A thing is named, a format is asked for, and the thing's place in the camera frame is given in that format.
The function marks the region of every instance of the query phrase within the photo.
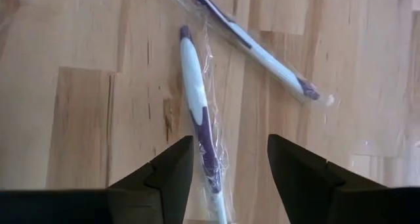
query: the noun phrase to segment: wooden surface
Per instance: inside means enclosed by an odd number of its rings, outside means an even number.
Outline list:
[[[380,183],[418,185],[415,0],[214,0],[335,103],[301,104],[209,32],[210,108],[238,223],[287,223],[266,155],[277,133]],[[193,134],[179,59],[191,25],[169,0],[19,0],[2,31],[0,187],[105,187]],[[210,220],[196,164],[186,223]]]

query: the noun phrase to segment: black plastic part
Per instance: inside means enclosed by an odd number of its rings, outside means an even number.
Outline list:
[[[0,192],[0,223],[182,223],[193,159],[185,137],[108,189]]]
[[[292,224],[420,223],[419,188],[387,188],[278,135],[268,159]]]

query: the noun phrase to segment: wooden table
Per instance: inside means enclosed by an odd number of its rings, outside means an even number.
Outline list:
[[[335,96],[330,107],[301,104],[209,33],[238,223],[288,222],[269,133],[386,185],[420,183],[413,0],[214,2]],[[170,0],[20,0],[1,32],[0,187],[105,187],[193,134],[179,59],[185,23],[203,49],[202,24]],[[199,168],[186,219],[209,219]]]

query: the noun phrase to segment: black object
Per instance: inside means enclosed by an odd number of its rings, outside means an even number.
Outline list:
[[[419,188],[387,188],[278,135],[268,159],[292,224],[420,223]]]
[[[0,223],[182,223],[193,159],[185,137],[107,189],[0,192]]]

